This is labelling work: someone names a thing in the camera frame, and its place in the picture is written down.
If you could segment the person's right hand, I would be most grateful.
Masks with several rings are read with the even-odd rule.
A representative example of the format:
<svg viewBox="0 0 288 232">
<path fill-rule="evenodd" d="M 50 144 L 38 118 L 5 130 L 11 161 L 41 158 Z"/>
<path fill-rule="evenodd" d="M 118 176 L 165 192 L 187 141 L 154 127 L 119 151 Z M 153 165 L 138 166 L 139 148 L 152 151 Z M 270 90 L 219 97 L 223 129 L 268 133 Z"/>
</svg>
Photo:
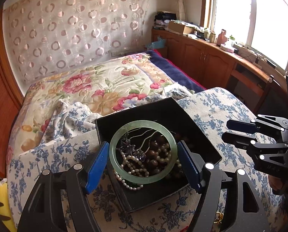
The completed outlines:
<svg viewBox="0 0 288 232">
<path fill-rule="evenodd" d="M 269 185 L 275 195 L 283 195 L 288 188 L 288 181 L 283 181 L 272 175 L 268 175 Z"/>
</svg>

